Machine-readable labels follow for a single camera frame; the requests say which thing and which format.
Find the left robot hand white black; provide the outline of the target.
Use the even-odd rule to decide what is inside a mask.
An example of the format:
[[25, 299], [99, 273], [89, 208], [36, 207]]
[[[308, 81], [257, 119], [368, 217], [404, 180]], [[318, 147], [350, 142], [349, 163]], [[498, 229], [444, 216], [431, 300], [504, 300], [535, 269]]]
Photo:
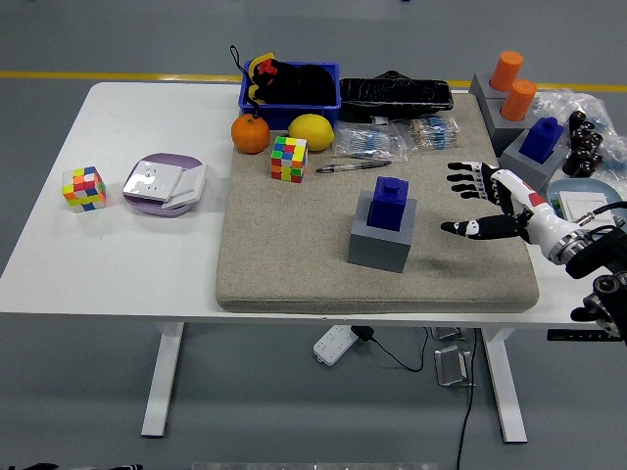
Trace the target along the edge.
[[[18, 469], [22, 469], [22, 470], [61, 470], [64, 469], [62, 468], [60, 465], [56, 464], [56, 463], [51, 463], [51, 462], [38, 462], [35, 463], [33, 465], [27, 466], [27, 467], [18, 467], [15, 465], [10, 465], [7, 467], [1, 467], [2, 470], [18, 470]], [[68, 469], [72, 469], [72, 470], [99, 470], [99, 469], [107, 469], [107, 470], [143, 470], [144, 466], [142, 464], [126, 464], [126, 465], [119, 465], [119, 466], [114, 466], [114, 467], [110, 467], [110, 468], [97, 468], [94, 466], [80, 466], [80, 467], [73, 467], [73, 468], [68, 468]]]

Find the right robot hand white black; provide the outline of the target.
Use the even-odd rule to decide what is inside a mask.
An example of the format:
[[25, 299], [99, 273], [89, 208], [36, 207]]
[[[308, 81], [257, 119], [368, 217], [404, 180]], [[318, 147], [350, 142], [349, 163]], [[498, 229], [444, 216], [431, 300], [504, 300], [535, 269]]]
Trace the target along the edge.
[[558, 217], [552, 206], [513, 172], [479, 162], [449, 163], [447, 180], [464, 199], [487, 200], [501, 213], [458, 222], [441, 229], [473, 240], [519, 237], [541, 248], [546, 258], [564, 240], [581, 234], [580, 227]]

